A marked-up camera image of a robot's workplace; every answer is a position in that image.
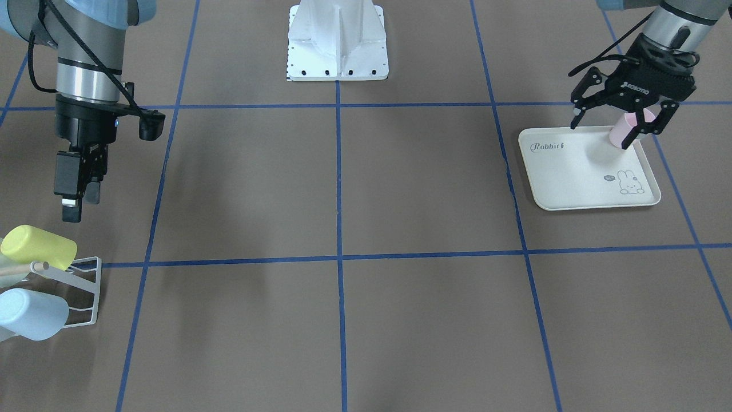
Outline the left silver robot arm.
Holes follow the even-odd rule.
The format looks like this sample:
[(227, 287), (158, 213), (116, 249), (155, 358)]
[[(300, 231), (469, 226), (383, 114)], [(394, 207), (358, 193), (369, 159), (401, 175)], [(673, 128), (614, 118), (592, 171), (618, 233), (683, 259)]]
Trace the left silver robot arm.
[(724, 14), (729, 1), (599, 1), (604, 10), (653, 7), (633, 26), (638, 36), (625, 54), (602, 50), (569, 72), (583, 73), (570, 101), (578, 127), (589, 109), (609, 105), (635, 120), (620, 148), (627, 149), (642, 134), (660, 134), (681, 102), (696, 90), (693, 71), (700, 62), (697, 48)]

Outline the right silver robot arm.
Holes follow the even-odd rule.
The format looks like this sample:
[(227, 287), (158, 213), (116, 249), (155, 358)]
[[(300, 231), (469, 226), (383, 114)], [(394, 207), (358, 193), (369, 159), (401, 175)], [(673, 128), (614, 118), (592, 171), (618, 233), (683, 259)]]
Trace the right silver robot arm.
[[(69, 144), (57, 153), (53, 183), (65, 222), (80, 222), (83, 205), (99, 203), (120, 117), (138, 117), (141, 140), (162, 134), (165, 115), (140, 107), (134, 84), (121, 79), (126, 31), (150, 21), (156, 11), (155, 1), (2, 2), (2, 30), (27, 43), (31, 83), (54, 95), (55, 133)], [(53, 88), (39, 86), (35, 78), (37, 45), (57, 52)]]

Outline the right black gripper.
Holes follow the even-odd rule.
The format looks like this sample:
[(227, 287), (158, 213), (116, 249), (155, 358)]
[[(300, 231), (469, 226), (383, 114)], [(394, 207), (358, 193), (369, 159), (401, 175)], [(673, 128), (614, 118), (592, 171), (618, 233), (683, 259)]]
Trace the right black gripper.
[(100, 203), (108, 146), (117, 141), (117, 115), (105, 105), (56, 96), (55, 133), (70, 148), (57, 152), (53, 192), (62, 198), (62, 221), (79, 223), (82, 198)]

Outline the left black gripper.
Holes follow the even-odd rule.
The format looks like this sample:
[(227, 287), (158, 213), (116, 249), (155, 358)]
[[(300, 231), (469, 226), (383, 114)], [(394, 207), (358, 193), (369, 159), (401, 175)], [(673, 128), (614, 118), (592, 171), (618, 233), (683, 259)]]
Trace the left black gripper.
[[(680, 102), (697, 89), (693, 77), (696, 65), (696, 52), (668, 49), (640, 34), (611, 75), (606, 78), (597, 67), (590, 67), (573, 89), (570, 101), (574, 104), (574, 117), (570, 128), (577, 128), (588, 110), (611, 105), (627, 112), (620, 121), (622, 126), (632, 125), (620, 134), (620, 148), (628, 149), (641, 134), (660, 134)], [(601, 90), (589, 96), (587, 92), (594, 86), (601, 86)], [(659, 101), (659, 114), (647, 120), (646, 107)]]

